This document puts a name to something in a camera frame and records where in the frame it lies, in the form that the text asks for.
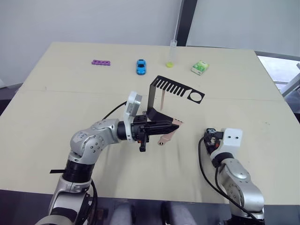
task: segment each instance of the plastic test tube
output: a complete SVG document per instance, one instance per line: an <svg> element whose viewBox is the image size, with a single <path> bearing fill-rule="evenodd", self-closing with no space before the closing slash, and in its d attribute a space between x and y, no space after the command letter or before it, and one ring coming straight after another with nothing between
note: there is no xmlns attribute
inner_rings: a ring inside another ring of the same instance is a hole
<svg viewBox="0 0 300 225"><path fill-rule="evenodd" d="M174 66L174 61L175 61L175 56L176 56L176 46L177 46L177 40L172 39L170 43L170 53L169 53L169 58L166 63L166 66L168 68L172 68Z"/></svg>

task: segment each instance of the table surface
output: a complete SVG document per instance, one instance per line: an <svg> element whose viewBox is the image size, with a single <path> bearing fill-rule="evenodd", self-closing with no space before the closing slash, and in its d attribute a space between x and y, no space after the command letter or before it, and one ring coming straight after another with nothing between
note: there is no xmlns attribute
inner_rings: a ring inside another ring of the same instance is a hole
<svg viewBox="0 0 300 225"><path fill-rule="evenodd" d="M172 140L147 150L122 142L103 150L93 171L98 196L224 203L203 179L197 144L206 128L241 128L237 158L262 191L266 204L300 204L300 125L251 50L178 47L177 63L165 67L169 48L145 45L52 43L0 117L0 189L52 194L80 129L101 119L131 90L143 95L162 75L195 88L198 105L166 93L163 113L184 121ZM147 74L135 62L147 61ZM91 65L110 60L110 67ZM197 60L210 64L201 76L190 71ZM155 108L159 109L159 95ZM122 120L123 108L110 118ZM212 180L207 154L203 163Z"/></svg>

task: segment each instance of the black metal comb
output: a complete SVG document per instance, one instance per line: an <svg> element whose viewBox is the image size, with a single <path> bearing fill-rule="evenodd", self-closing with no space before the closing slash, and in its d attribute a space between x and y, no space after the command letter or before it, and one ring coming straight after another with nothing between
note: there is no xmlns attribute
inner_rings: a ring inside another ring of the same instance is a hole
<svg viewBox="0 0 300 225"><path fill-rule="evenodd" d="M168 91L174 95L182 97L187 91L190 91L190 94L188 95L187 99L191 100L195 103L200 104L204 93L199 92L191 87L188 87L182 83L178 83L176 81L170 80L163 76L157 76L155 80L150 84L149 88L149 97L148 97L148 108L147 108L147 116L150 120L170 120L172 121L173 118L166 116L160 112L157 112L153 108L154 99L155 99L155 92L156 88L160 88L162 90ZM198 93L200 95L200 100L196 101L191 98L192 93Z"/></svg>

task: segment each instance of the circular hole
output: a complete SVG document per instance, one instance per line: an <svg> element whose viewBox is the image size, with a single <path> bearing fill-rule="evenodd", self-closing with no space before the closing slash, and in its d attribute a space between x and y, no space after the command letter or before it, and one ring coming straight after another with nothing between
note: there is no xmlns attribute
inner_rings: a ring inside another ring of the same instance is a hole
<svg viewBox="0 0 300 225"><path fill-rule="evenodd" d="M193 101L196 101L196 102L199 102L202 99L202 96L197 92L190 93L189 96Z"/></svg>

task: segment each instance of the blue toy car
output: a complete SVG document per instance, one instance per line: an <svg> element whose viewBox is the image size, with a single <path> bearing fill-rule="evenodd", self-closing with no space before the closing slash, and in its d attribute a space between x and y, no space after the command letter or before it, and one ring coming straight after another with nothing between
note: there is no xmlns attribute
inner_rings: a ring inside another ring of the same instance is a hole
<svg viewBox="0 0 300 225"><path fill-rule="evenodd" d="M136 62L136 73L138 75L144 75L146 73L146 61L138 60Z"/></svg>

